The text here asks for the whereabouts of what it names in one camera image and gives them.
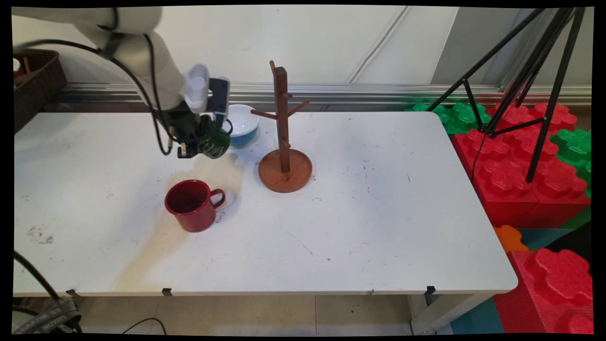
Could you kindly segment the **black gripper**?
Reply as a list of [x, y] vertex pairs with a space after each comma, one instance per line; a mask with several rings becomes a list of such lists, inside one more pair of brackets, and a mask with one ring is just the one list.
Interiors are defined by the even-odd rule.
[[165, 110], [164, 128], [169, 134], [169, 147], [172, 147], [174, 142], [180, 145], [178, 158], [194, 158], [200, 152], [201, 134], [216, 133], [216, 124], [210, 115], [195, 114], [189, 107]]

